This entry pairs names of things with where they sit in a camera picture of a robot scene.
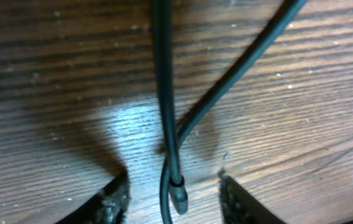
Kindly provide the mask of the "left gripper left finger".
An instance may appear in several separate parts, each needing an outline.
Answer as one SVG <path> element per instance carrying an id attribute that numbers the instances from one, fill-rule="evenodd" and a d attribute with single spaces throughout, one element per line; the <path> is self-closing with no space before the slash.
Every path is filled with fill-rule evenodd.
<path id="1" fill-rule="evenodd" d="M 128 173 L 122 172 L 56 224 L 125 224 L 131 201 L 130 189 Z"/>

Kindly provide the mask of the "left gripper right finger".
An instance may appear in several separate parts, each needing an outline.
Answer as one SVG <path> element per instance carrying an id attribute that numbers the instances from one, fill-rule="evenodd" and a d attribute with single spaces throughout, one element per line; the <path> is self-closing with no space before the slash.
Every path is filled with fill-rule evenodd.
<path id="1" fill-rule="evenodd" d="M 218 172 L 219 203 L 225 224 L 285 224 L 224 169 Z"/>

